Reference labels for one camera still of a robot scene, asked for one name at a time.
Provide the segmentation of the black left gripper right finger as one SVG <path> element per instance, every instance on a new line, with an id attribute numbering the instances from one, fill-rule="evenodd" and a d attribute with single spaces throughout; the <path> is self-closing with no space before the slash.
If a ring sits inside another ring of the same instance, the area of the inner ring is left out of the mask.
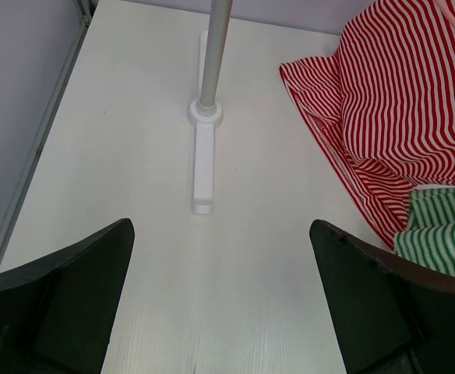
<path id="1" fill-rule="evenodd" d="M 327 221 L 309 237 L 348 373 L 455 373 L 455 277 Z"/>

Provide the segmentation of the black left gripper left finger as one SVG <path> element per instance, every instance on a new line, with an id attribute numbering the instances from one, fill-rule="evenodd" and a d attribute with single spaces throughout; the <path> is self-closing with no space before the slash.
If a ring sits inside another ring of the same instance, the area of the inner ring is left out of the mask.
<path id="1" fill-rule="evenodd" d="M 99 373 L 134 239 L 124 218 L 0 273 L 0 373 Z"/>

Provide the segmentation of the green striped tank top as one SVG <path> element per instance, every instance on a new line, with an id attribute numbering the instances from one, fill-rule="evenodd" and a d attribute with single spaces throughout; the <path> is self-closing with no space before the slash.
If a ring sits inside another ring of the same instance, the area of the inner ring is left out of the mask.
<path id="1" fill-rule="evenodd" d="M 455 187 L 411 191 L 407 226 L 393 243 L 399 257 L 455 277 Z"/>

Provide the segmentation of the red striped tank top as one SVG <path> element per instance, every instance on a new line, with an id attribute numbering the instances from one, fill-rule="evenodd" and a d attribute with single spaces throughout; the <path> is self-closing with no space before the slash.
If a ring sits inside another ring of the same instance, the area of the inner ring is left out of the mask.
<path id="1" fill-rule="evenodd" d="M 455 1 L 447 2 L 455 16 Z M 388 248 L 409 194 L 455 185 L 455 29 L 434 1 L 376 1 L 336 51 L 279 68 L 297 111 Z"/>

